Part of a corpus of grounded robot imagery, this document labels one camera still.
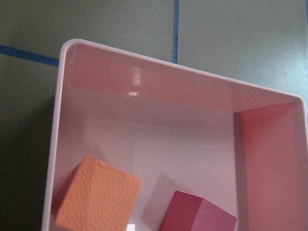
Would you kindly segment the orange foam block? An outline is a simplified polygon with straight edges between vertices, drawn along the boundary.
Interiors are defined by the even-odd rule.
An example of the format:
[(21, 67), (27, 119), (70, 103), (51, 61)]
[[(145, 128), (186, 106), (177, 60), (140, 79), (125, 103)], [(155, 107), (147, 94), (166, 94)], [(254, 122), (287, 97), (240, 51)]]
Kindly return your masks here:
[(55, 216), (69, 231), (124, 231), (141, 179), (92, 156), (75, 171)]

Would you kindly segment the red foam block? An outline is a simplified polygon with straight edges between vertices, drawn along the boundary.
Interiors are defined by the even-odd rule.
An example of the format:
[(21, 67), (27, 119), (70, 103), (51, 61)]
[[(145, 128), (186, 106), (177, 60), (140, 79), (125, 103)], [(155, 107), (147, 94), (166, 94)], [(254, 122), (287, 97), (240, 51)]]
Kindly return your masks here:
[(233, 231), (237, 218), (208, 200), (175, 191), (160, 231)]

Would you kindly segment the pink plastic bin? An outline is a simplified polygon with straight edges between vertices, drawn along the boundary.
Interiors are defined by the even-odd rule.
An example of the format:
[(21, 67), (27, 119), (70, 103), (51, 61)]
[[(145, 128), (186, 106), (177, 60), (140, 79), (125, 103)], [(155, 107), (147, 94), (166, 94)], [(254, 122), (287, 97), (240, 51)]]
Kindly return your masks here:
[(61, 48), (41, 228), (92, 155), (142, 179), (136, 230), (174, 191), (237, 217), (238, 231), (308, 228), (308, 142), (294, 94), (71, 39)]

